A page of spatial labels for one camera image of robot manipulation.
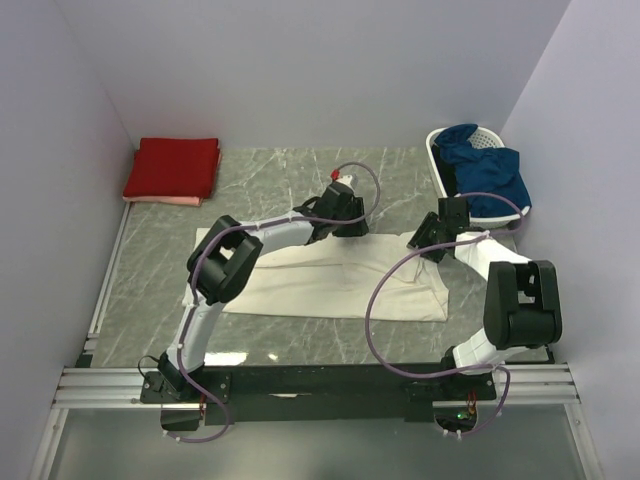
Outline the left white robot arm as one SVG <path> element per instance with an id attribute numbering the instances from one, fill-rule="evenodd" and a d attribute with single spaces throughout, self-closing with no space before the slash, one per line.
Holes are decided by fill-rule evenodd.
<path id="1" fill-rule="evenodd" d="M 314 244 L 331 234 L 368 233 L 364 200 L 356 177 L 340 176 L 286 214 L 263 222 L 241 223 L 220 217 L 187 261 L 190 296 L 176 336 L 158 360 L 164 389 L 176 401 L 193 399 L 200 388 L 206 347 L 224 307 L 240 295 L 260 257 L 288 247 Z"/>

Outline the cream white t shirt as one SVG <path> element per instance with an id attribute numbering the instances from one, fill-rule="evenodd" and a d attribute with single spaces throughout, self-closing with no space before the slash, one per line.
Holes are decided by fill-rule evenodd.
<path id="1" fill-rule="evenodd" d="M 361 319 L 371 294 L 393 265 L 409 253 L 412 234 L 329 236 L 288 247 L 257 261 L 226 313 Z M 415 257 L 389 278 L 371 317 L 383 321 L 445 322 L 449 290 L 435 263 Z"/>

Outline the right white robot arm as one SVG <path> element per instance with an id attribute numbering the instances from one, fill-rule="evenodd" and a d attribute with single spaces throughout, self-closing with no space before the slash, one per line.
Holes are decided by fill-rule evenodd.
<path id="1" fill-rule="evenodd" d="M 486 281 L 482 327 L 442 358 L 446 369 L 439 374 L 439 387 L 447 397 L 464 397 L 474 386 L 474 374 L 560 340 L 563 322 L 555 266 L 519 255 L 495 234 L 472 227 L 465 198 L 441 198 L 438 211 L 424 217 L 407 247 L 434 263 L 450 255 Z"/>

